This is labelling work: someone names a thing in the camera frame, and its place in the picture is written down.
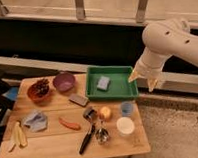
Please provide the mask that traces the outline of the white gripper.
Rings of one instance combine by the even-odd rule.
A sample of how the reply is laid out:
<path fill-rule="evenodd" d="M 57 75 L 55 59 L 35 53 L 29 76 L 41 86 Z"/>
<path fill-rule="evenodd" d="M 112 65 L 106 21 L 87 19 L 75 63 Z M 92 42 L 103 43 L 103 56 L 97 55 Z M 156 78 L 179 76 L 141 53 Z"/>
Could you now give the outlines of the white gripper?
<path fill-rule="evenodd" d="M 135 71 L 133 71 L 128 77 L 129 82 L 136 80 L 140 74 L 142 77 L 148 79 L 148 91 L 152 92 L 156 87 L 158 82 L 157 78 L 159 77 L 167 59 L 166 55 L 152 52 L 149 48 L 145 48 L 135 64 Z"/>

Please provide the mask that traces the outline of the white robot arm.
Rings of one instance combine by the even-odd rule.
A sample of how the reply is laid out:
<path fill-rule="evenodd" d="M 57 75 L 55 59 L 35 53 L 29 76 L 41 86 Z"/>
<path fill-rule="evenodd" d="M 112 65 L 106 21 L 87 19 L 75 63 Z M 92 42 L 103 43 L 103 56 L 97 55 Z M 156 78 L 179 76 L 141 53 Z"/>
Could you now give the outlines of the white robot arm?
<path fill-rule="evenodd" d="M 142 32 L 145 49 L 137 60 L 129 82 L 139 77 L 147 79 L 152 92 L 165 63 L 176 56 L 198 67 L 198 36 L 190 33 L 186 19 L 174 18 L 148 24 Z"/>

